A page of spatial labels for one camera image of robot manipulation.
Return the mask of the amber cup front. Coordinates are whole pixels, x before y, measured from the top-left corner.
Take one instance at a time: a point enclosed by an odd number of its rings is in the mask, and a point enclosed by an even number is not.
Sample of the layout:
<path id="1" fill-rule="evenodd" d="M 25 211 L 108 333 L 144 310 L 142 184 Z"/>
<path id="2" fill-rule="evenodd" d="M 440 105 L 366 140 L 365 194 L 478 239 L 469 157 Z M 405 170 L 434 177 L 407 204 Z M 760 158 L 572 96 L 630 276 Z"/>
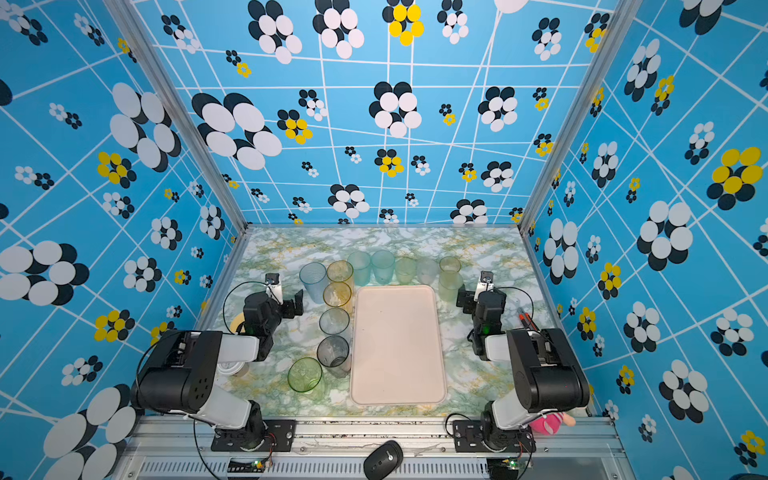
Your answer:
<path id="1" fill-rule="evenodd" d="M 330 282 L 323 292 L 323 301 L 329 308 L 339 308 L 352 314 L 353 290 L 344 282 Z"/>

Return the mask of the dark smoky cup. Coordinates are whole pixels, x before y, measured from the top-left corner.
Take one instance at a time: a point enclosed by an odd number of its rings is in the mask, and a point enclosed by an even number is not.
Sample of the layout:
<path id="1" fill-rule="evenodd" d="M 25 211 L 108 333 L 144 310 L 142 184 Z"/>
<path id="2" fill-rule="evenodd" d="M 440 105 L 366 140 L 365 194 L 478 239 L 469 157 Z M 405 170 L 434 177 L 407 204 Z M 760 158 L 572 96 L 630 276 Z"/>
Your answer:
<path id="1" fill-rule="evenodd" d="M 317 347 L 318 362 L 331 375 L 344 378 L 351 371 L 351 350 L 348 341 L 340 335 L 324 338 Z"/>

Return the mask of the blue-grey translucent cup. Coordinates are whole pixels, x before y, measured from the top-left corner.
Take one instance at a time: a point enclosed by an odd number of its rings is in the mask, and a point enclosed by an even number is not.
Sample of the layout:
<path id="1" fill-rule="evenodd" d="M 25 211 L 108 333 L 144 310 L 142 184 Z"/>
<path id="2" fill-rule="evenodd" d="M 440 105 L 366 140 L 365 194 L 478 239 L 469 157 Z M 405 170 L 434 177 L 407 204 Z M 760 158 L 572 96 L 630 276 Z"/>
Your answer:
<path id="1" fill-rule="evenodd" d="M 326 267 L 320 262 L 308 263 L 301 268 L 299 278 L 311 300 L 323 304 L 323 294 L 329 284 Z"/>

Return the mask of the teal cup right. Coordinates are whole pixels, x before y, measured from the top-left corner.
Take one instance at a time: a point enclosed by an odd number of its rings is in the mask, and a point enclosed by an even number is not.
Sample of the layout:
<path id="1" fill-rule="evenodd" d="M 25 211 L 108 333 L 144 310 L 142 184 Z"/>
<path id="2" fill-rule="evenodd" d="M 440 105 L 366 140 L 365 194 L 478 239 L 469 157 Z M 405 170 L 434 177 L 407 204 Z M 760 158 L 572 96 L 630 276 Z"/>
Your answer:
<path id="1" fill-rule="evenodd" d="M 373 274 L 380 285 L 388 285 L 394 276 L 396 259 L 393 253 L 387 250 L 376 251 L 371 257 Z"/>

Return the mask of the green translucent cup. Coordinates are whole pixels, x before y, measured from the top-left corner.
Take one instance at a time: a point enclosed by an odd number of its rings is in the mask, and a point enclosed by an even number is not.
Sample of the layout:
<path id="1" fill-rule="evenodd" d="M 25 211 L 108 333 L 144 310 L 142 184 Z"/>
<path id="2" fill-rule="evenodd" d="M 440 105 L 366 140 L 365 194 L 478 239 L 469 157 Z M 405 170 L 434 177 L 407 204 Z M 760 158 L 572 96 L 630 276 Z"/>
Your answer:
<path id="1" fill-rule="evenodd" d="M 322 381 L 323 367 L 319 361 L 311 357 L 297 360 L 288 371 L 289 387 L 297 393 L 308 393 L 314 390 Z"/>

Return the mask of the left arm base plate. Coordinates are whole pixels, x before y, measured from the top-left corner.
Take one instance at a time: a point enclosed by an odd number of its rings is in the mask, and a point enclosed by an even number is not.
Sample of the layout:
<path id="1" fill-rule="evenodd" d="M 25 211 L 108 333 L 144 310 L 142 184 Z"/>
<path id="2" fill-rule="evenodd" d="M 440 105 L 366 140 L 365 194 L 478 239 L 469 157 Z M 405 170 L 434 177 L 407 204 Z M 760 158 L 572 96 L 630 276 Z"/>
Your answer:
<path id="1" fill-rule="evenodd" d="M 238 430 L 215 429 L 211 450 L 229 453 L 289 452 L 297 424 L 295 419 L 277 419 Z"/>

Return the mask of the black computer mouse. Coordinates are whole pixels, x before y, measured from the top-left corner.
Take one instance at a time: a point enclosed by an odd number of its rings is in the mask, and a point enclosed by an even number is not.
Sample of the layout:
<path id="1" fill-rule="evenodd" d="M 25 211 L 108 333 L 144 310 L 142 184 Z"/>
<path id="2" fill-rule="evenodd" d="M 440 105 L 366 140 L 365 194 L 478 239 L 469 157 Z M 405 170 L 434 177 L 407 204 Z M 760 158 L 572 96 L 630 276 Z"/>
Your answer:
<path id="1" fill-rule="evenodd" d="M 371 452 L 363 462 L 363 474 L 368 480 L 383 480 L 403 462 L 403 450 L 395 440 L 388 440 Z"/>

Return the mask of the amber cup back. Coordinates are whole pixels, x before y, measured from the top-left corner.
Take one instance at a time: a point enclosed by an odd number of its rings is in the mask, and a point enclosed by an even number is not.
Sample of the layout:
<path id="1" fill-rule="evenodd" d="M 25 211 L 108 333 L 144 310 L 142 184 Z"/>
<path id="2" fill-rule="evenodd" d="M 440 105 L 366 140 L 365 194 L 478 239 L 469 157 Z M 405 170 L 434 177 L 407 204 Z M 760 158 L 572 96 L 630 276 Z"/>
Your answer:
<path id="1" fill-rule="evenodd" d="M 338 260 L 331 263 L 326 270 L 330 282 L 345 283 L 351 289 L 354 288 L 354 267 L 346 260 Z"/>

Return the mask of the light green cup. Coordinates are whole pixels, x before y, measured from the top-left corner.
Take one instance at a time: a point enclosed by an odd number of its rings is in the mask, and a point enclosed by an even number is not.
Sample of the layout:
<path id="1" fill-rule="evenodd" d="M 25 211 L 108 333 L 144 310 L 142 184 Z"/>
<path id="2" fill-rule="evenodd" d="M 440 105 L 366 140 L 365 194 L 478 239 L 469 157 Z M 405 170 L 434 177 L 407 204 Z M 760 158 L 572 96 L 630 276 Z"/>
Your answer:
<path id="1" fill-rule="evenodd" d="M 400 257 L 395 262 L 395 276 L 399 284 L 410 284 L 417 270 L 417 261 L 410 257 Z"/>

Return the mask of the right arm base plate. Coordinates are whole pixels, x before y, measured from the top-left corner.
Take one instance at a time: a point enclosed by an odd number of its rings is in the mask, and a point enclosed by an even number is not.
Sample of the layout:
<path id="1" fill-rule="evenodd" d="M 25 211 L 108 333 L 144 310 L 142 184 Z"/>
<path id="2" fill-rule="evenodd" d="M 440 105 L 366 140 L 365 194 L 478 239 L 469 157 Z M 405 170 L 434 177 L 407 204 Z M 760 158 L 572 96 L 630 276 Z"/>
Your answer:
<path id="1" fill-rule="evenodd" d="M 537 450 L 529 428 L 503 430 L 481 420 L 451 420 L 449 437 L 457 453 L 530 454 Z"/>

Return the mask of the pale green tall cup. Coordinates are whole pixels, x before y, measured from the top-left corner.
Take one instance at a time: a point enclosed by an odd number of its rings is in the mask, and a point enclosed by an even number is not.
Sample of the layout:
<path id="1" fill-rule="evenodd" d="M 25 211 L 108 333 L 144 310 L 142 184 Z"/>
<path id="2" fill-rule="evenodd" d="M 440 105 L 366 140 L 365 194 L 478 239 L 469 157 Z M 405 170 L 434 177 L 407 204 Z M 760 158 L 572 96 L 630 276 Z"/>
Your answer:
<path id="1" fill-rule="evenodd" d="M 449 304 L 455 304 L 459 289 L 463 285 L 464 281 L 459 272 L 442 271 L 438 283 L 439 297 Z"/>

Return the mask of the red black utility knife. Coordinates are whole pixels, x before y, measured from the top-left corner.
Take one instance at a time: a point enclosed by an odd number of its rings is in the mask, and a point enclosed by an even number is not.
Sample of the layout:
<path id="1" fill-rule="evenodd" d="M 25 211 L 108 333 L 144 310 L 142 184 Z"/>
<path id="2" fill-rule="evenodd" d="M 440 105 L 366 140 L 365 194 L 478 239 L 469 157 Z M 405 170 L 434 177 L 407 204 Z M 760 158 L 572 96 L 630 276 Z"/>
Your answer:
<path id="1" fill-rule="evenodd" d="M 525 312 L 523 310 L 519 311 L 519 320 L 521 322 L 521 325 L 524 329 L 534 332 L 539 332 L 540 329 L 536 325 L 536 323 L 533 321 L 533 317 L 530 313 Z"/>

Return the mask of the teal cup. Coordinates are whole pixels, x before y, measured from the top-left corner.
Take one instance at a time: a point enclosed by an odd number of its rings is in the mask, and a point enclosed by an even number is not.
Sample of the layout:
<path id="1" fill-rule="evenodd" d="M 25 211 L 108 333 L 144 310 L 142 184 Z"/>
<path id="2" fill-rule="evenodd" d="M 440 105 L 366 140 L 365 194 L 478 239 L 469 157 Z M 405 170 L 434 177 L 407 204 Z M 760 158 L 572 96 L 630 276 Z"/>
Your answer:
<path id="1" fill-rule="evenodd" d="M 354 283 L 357 287 L 369 284 L 372 272 L 372 257 L 369 253 L 356 250 L 352 252 L 347 261 L 354 270 Z"/>
<path id="2" fill-rule="evenodd" d="M 387 250 L 376 251 L 371 257 L 373 274 L 380 285 L 388 285 L 394 276 L 396 259 L 393 253 Z"/>

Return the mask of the beige plastic tray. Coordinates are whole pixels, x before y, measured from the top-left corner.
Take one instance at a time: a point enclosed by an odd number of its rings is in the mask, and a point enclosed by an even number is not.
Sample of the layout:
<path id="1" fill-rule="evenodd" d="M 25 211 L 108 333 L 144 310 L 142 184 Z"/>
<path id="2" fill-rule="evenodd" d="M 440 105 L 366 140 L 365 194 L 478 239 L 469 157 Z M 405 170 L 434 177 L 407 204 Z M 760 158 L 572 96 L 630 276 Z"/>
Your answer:
<path id="1" fill-rule="evenodd" d="M 443 402 L 447 382 L 434 290 L 367 286 L 355 299 L 350 396 L 358 405 Z"/>

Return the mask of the small amber cup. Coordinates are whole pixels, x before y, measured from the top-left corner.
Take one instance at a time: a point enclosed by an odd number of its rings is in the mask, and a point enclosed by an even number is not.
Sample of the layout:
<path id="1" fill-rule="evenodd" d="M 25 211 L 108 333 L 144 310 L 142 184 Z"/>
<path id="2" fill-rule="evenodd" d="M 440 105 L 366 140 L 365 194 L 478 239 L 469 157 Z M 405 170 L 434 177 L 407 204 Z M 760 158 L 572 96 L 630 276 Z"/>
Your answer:
<path id="1" fill-rule="evenodd" d="M 459 273 L 462 268 L 460 259 L 455 256 L 441 258 L 438 265 L 442 273 Z"/>

